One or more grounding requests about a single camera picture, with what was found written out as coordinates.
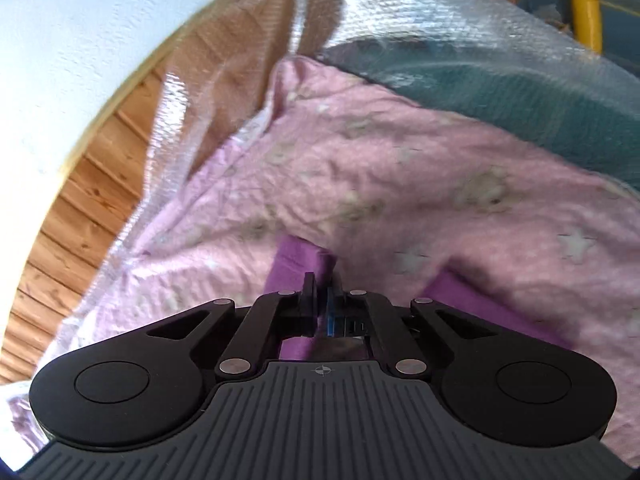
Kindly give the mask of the pink bear-print quilt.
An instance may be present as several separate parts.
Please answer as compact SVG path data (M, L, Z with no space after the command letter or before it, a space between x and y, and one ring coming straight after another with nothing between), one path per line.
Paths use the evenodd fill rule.
M277 66L265 108L134 239L44 358L217 297L250 304L290 240L395 304L457 272L598 361L618 391L604 442L638 464L638 195L308 58Z

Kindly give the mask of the purple garment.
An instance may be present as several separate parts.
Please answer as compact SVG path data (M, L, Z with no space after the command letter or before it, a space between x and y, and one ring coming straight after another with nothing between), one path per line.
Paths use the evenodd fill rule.
M314 274L318 281L323 282L332 274L335 263L336 257L326 248L303 238L287 235L282 238L273 259L264 292L269 294L280 290L299 290L303 287L307 273ZM545 328L483 294L449 269L442 269L422 294L484 321L561 348L570 348L570 343L550 328ZM279 351L279 358L285 361L362 361L367 357L366 344L354 337L291 337L282 342Z

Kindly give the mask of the yellow cylinder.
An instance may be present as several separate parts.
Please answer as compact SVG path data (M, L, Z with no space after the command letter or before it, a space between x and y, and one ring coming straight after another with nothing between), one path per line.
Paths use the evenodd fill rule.
M570 0L574 39L594 53L603 52L600 0Z

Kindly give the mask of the wooden headboard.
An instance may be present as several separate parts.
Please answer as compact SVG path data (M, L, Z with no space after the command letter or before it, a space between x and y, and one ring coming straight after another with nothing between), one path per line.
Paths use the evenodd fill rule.
M262 106L293 0L1 0L1 380L32 378L145 195Z

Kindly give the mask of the clear bubble wrap sheet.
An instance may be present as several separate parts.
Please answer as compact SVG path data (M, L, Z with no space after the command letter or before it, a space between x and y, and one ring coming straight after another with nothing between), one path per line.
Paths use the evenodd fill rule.
M273 66L289 54L321 61L326 49L375 41L410 42L454 61L527 70L639 110L639 67L598 55L574 39L570 0L514 6L506 0L214 0L192 16L116 93L113 107L143 136L132 180L114 158L124 137L100 118L96 135L65 182L60 202L118 226L77 310L49 353L73 348L81 321L122 270L134 241L205 159L244 127L266 99Z

